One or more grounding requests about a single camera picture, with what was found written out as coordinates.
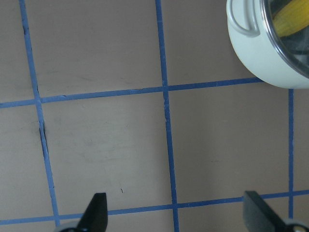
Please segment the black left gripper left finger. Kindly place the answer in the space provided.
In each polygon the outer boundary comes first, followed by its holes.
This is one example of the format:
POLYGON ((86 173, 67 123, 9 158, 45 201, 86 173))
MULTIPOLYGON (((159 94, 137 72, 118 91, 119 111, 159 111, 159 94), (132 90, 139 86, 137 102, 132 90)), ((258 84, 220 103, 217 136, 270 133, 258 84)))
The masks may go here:
POLYGON ((107 225, 108 209, 106 193, 95 193, 74 231, 105 232, 107 225))

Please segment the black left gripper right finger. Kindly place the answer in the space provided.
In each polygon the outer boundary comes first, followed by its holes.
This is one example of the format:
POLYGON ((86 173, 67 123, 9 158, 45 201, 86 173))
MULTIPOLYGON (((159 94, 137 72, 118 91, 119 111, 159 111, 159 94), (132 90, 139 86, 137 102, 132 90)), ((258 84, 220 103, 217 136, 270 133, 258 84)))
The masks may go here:
POLYGON ((288 225, 256 191, 245 191, 243 220, 249 232, 286 232, 288 225))

